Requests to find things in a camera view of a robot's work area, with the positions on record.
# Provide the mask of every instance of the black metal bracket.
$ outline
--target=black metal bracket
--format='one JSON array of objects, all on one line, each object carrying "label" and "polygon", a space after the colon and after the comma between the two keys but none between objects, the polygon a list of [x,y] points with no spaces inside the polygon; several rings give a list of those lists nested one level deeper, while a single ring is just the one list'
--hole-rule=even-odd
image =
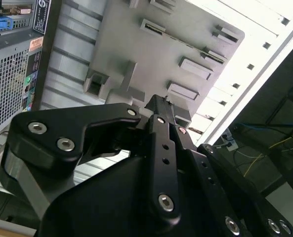
[{"label": "black metal bracket", "polygon": [[[291,234],[277,227],[279,236],[293,237],[291,224],[216,150],[206,144],[197,150],[165,99],[157,98],[155,108],[150,118],[112,104],[13,119],[0,181],[39,214],[37,237],[90,237],[91,230],[96,236],[276,237],[269,220],[283,221]],[[130,157],[73,187],[77,164],[121,149]]]}]

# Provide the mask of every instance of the yellow cable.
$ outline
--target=yellow cable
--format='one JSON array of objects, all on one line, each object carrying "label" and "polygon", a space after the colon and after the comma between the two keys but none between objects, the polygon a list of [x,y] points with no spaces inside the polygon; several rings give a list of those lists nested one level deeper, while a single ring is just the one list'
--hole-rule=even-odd
[{"label": "yellow cable", "polygon": [[[275,146],[277,146],[277,145],[279,145],[279,144],[282,144],[282,143],[284,143],[284,142],[286,142],[286,141],[288,141],[288,140],[290,140],[290,139],[292,139],[293,138],[293,136],[292,137],[288,137],[288,138],[286,138],[285,140],[282,140],[282,141],[280,141],[280,142],[277,142],[277,143],[275,143],[274,145],[271,145],[270,147],[269,147],[269,149],[271,149],[271,148],[273,148],[273,147],[275,147]],[[261,157],[261,155],[262,155],[262,153],[251,163],[251,165],[249,166],[249,168],[247,169],[247,171],[245,172],[245,174],[244,174],[244,177],[247,175],[247,173],[249,172],[249,170],[251,169],[251,167],[255,164],[255,162],[256,161],[258,161],[258,159]]]}]

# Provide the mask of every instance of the wooden surface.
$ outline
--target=wooden surface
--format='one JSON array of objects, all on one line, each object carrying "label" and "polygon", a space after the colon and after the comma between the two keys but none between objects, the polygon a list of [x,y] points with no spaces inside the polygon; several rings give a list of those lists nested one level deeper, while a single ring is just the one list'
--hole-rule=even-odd
[{"label": "wooden surface", "polygon": [[13,232],[0,229],[0,237],[27,237]]}]

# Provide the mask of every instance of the ventilation grille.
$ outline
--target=ventilation grille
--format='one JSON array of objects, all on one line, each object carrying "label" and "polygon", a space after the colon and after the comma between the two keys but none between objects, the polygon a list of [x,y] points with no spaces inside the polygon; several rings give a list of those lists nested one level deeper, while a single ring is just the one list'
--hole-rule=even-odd
[{"label": "ventilation grille", "polygon": [[25,50],[0,60],[0,125],[21,109],[27,59]]},{"label": "ventilation grille", "polygon": [[26,19],[21,19],[21,20],[14,20],[13,21],[13,28],[17,29],[17,28],[23,28],[23,27],[27,27],[30,24],[30,19],[26,18]]},{"label": "ventilation grille", "polygon": [[[12,29],[20,29],[24,27],[28,27],[30,25],[30,18],[20,19],[20,20],[13,20],[13,27]],[[0,30],[0,32],[11,31],[9,29]]]}]

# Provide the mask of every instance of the silver screw head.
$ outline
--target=silver screw head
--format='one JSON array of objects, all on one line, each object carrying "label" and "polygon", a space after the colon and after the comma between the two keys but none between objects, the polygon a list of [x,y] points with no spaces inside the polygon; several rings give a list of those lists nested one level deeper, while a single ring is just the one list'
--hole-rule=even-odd
[{"label": "silver screw head", "polygon": [[158,202],[160,203],[164,211],[171,212],[174,210],[174,203],[169,196],[165,194],[159,195]]},{"label": "silver screw head", "polygon": [[65,152],[71,152],[75,148],[75,143],[68,138],[60,138],[57,147]]},{"label": "silver screw head", "polygon": [[235,221],[232,220],[231,217],[226,216],[225,217],[225,224],[226,227],[234,234],[235,236],[240,235],[240,228],[238,225],[235,223]]},{"label": "silver screw head", "polygon": [[161,118],[161,117],[158,117],[157,120],[158,120],[158,122],[160,122],[160,123],[165,123],[165,120],[164,120],[163,118]]},{"label": "silver screw head", "polygon": [[268,225],[275,233],[280,234],[280,229],[273,220],[268,219]]},{"label": "silver screw head", "polygon": [[47,127],[40,122],[32,122],[28,125],[28,129],[30,132],[35,134],[43,134],[47,131]]},{"label": "silver screw head", "polygon": [[179,127],[178,129],[179,129],[179,131],[181,131],[182,134],[187,133],[186,129],[184,129],[183,127]]},{"label": "silver screw head", "polygon": [[291,230],[290,228],[286,225],[286,223],[282,220],[279,221],[280,222],[280,225],[282,226],[282,228],[289,234],[291,235]]},{"label": "silver screw head", "polygon": [[134,110],[132,110],[132,109],[128,109],[127,112],[128,112],[129,115],[132,115],[132,116],[136,115],[136,112]]}]

